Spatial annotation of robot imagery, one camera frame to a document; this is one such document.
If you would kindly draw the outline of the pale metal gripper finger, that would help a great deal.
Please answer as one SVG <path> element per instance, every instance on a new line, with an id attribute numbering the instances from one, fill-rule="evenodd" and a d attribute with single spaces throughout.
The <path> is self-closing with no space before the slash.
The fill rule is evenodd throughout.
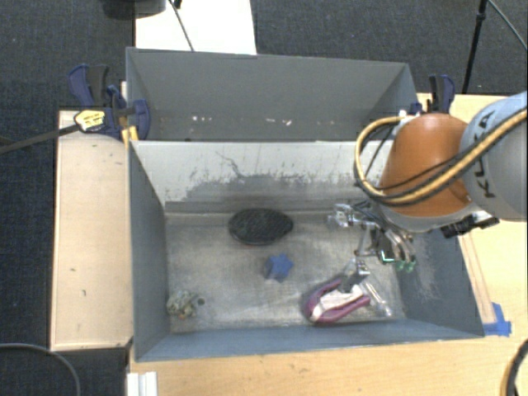
<path id="1" fill-rule="evenodd" d="M 335 204 L 332 213 L 327 217 L 327 225 L 331 228 L 348 229 L 358 224 L 356 212 L 352 205 Z"/>
<path id="2" fill-rule="evenodd" d="M 389 307 L 387 300 L 372 283 L 370 276 L 370 270 L 365 262 L 356 260 L 356 270 L 354 274 L 355 286 L 357 286 L 362 294 L 370 300 L 370 306 L 374 308 L 378 316 L 391 318 L 392 309 Z"/>

